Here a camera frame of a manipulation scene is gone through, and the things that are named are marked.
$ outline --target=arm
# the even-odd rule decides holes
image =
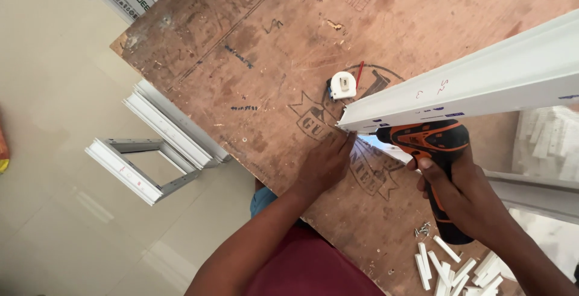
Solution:
[[[464,233],[493,250],[512,270],[527,296],[578,296],[579,290],[547,258],[511,217],[491,188],[481,167],[473,163],[471,148],[452,165],[452,182],[430,159],[421,159],[424,177],[436,189],[448,217]],[[414,161],[409,169],[416,169]]]
[[[296,182],[215,250],[185,296],[242,294],[295,221],[324,191],[344,179],[355,141],[355,134],[344,134],[326,138],[312,149]]]

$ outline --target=blue shorts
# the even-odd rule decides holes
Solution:
[[[250,211],[251,218],[255,217],[260,211],[265,209],[271,202],[277,199],[275,193],[266,187],[260,188],[251,199]]]

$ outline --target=person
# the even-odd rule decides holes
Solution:
[[[259,189],[252,218],[199,268],[186,296],[384,295],[300,216],[346,176],[356,134],[328,137],[314,147],[296,181],[279,197]],[[464,233],[493,250],[512,270],[527,296],[578,296],[574,284],[510,216],[467,147],[452,165],[452,182],[430,159],[411,161],[431,182],[448,216]]]

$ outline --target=tile floor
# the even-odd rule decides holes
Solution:
[[[0,19],[0,295],[182,295],[249,220],[253,176],[232,160],[149,207],[84,152],[157,137],[121,103],[141,79],[109,49],[127,24],[100,0],[0,0]]]

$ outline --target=orange drill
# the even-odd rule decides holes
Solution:
[[[460,157],[469,143],[467,128],[457,120],[383,127],[374,134],[381,142],[395,145],[412,155],[416,162],[424,157],[432,159],[451,181],[452,163]],[[460,231],[448,218],[436,191],[426,180],[425,191],[429,195],[442,240],[454,245],[472,242],[473,239]]]

